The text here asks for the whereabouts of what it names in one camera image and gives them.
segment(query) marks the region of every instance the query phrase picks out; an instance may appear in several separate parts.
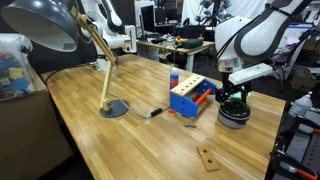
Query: chair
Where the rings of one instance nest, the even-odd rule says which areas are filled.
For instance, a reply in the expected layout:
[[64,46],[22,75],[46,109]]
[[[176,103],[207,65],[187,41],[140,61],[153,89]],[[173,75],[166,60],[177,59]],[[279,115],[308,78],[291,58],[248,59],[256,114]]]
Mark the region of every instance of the chair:
[[309,35],[311,35],[312,30],[307,30],[298,38],[298,42],[292,45],[286,45],[280,51],[277,51],[272,55],[272,57],[261,61],[262,63],[268,64],[272,66],[273,71],[277,74],[281,89],[279,90],[280,93],[284,92],[283,80],[285,79],[285,71],[286,67],[289,67],[291,64],[292,57],[296,52],[297,48],[303,43]]
[[[204,37],[205,31],[205,26],[201,25],[184,26],[178,36],[186,39],[197,39],[200,36]],[[195,54],[194,59],[196,59],[199,55],[200,53]],[[171,53],[167,56],[167,59],[171,63],[177,64],[180,69],[185,69],[187,64],[187,54]]]

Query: small wooden piece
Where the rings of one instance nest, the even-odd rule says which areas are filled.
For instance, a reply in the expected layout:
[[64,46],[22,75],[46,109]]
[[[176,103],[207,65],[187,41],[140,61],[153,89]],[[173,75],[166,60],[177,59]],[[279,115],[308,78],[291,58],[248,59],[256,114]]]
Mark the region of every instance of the small wooden piece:
[[180,83],[178,86],[173,88],[171,92],[176,94],[177,96],[183,97],[190,91],[192,91],[196,86],[198,86],[204,79],[204,76],[194,74]]
[[201,145],[197,148],[207,171],[219,169],[219,165],[217,161],[213,158],[213,155],[208,145]]

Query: wooden tabletop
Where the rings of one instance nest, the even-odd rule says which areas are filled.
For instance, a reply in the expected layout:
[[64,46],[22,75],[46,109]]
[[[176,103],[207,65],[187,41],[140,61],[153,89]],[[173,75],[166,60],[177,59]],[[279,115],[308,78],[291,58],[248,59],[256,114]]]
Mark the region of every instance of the wooden tabletop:
[[[109,92],[146,115],[152,106],[169,106],[170,71],[165,64],[120,56]],[[193,74],[179,73],[180,82]],[[165,111],[146,124],[132,112],[114,119],[100,116],[103,80],[104,72],[79,67],[63,70],[48,81],[52,98],[95,179],[264,178],[283,100],[252,92],[248,100],[252,115],[242,129],[230,129],[217,120],[219,103],[214,96],[200,104],[194,119]],[[184,122],[197,128],[186,128]],[[209,146],[219,170],[206,171],[197,151],[201,145]]]
[[166,43],[166,45],[161,45],[160,43],[156,44],[156,43],[152,43],[152,42],[148,42],[148,41],[138,41],[138,44],[145,45],[145,46],[151,46],[151,47],[155,47],[155,48],[159,48],[159,49],[162,48],[162,49],[167,49],[167,50],[172,50],[172,51],[175,50],[178,53],[188,54],[188,53],[191,53],[191,52],[198,51],[200,49],[206,48],[208,46],[212,46],[212,45],[214,45],[214,42],[203,41],[202,46],[199,46],[199,47],[193,48],[193,49],[185,49],[185,48],[177,48],[177,49],[175,49],[171,45],[171,43]]

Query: bottle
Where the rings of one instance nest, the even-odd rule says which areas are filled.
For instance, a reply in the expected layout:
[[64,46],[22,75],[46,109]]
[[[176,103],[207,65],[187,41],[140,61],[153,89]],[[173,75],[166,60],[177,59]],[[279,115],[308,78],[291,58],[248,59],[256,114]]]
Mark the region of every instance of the bottle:
[[170,72],[170,90],[179,84],[179,73],[176,67]]
[[292,104],[289,114],[292,117],[298,115],[304,116],[306,112],[312,107],[312,101],[310,99],[312,92],[309,92],[307,95],[302,96],[300,99],[297,99]]

